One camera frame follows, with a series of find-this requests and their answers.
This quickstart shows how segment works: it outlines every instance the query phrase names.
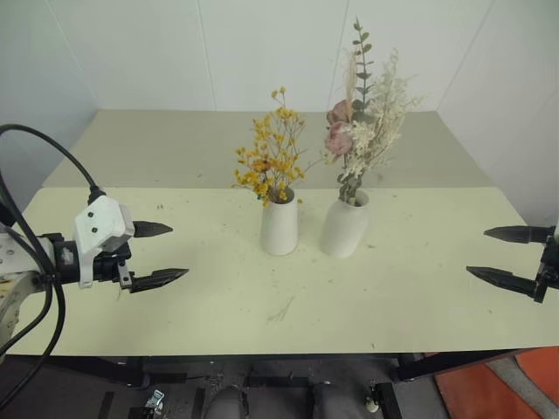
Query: table leg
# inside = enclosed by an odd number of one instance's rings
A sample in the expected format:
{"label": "table leg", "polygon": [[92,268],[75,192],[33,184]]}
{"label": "table leg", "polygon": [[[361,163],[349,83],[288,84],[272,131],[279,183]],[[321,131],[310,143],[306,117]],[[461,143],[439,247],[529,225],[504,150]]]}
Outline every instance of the table leg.
{"label": "table leg", "polygon": [[492,351],[441,352],[419,361],[405,362],[398,357],[400,366],[396,368],[400,381],[411,381],[419,377],[444,373],[468,365],[486,363],[491,360],[512,356],[528,349],[498,349]]}

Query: flower bouquet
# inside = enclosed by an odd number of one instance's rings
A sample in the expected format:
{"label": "flower bouquet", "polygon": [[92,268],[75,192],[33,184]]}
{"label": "flower bouquet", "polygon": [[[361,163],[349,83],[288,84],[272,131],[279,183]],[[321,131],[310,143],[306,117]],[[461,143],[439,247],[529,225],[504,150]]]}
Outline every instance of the flower bouquet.
{"label": "flower bouquet", "polygon": [[286,107],[285,93],[285,87],[273,91],[279,107],[261,120],[252,120],[253,147],[237,149],[243,170],[235,170],[233,185],[252,190],[262,201],[260,243],[273,255],[290,253],[297,245],[297,200],[290,186],[306,173],[297,166],[304,152],[297,140],[305,120]]}
{"label": "flower bouquet", "polygon": [[397,76],[398,54],[392,50],[383,72],[372,77],[372,61],[367,53],[369,33],[359,20],[354,23],[357,39],[348,55],[344,82],[345,99],[328,112],[330,125],[325,140],[333,156],[331,162],[342,160],[338,175],[339,199],[330,208],[322,231],[321,248],[328,254],[346,257],[356,249],[369,223],[367,195],[360,190],[367,171],[386,162],[387,151],[399,137],[404,116],[421,100],[408,98],[409,79]]}

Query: eucalyptus sprig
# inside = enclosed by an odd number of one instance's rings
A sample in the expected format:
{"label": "eucalyptus sprig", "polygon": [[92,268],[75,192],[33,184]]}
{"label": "eucalyptus sprig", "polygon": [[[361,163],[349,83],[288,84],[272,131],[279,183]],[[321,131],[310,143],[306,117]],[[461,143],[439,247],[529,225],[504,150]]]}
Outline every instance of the eucalyptus sprig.
{"label": "eucalyptus sprig", "polygon": [[367,61],[365,59],[365,54],[370,51],[372,48],[371,44],[365,44],[365,40],[369,37],[368,32],[363,32],[363,28],[359,24],[359,19],[355,19],[355,23],[353,24],[353,28],[357,31],[358,39],[354,39],[352,44],[355,45],[358,49],[355,51],[355,55],[361,57],[361,62],[356,62],[357,65],[362,67],[362,71],[356,74],[358,79],[363,80],[362,87],[356,87],[355,89],[362,95],[362,99],[355,99],[351,106],[353,107],[353,114],[351,119],[357,122],[372,122],[372,118],[370,115],[365,113],[365,109],[370,104],[370,99],[367,99],[367,94],[370,92],[372,85],[367,85],[367,80],[370,78],[372,73],[367,72],[368,65],[373,64],[373,61]]}

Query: light yellow tabletop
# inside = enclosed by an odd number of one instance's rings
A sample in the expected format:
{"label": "light yellow tabletop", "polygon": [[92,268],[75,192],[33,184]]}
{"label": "light yellow tabletop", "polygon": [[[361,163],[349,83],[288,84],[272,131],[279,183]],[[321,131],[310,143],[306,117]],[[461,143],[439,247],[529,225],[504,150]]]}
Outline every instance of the light yellow tabletop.
{"label": "light yellow tabletop", "polygon": [[[55,354],[345,354],[559,345],[559,292],[543,304],[465,271],[484,265],[533,278],[542,247],[483,236],[522,223],[495,188],[369,189],[370,228],[348,259],[317,245],[334,189],[301,189],[300,241],[285,257],[258,244],[261,207],[235,189],[107,189],[133,219],[173,233],[132,239],[138,275],[190,268],[161,289],[119,293],[113,283],[67,285],[67,318]],[[36,232],[72,235],[85,188],[40,190],[25,216]],[[24,302],[20,325],[43,296]],[[13,347],[38,354],[55,320]]]}

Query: pink rose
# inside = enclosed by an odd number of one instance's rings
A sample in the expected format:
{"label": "pink rose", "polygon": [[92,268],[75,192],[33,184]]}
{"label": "pink rose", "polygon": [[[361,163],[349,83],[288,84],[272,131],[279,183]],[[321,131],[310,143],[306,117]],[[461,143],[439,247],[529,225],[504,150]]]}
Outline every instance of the pink rose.
{"label": "pink rose", "polygon": [[345,129],[349,124],[345,122],[336,122],[330,127],[328,137],[324,141],[326,148],[334,155],[345,155],[353,146],[351,135]]}
{"label": "pink rose", "polygon": [[335,104],[334,109],[326,114],[326,119],[330,125],[336,122],[349,122],[348,109],[346,107],[346,101],[342,100]]}

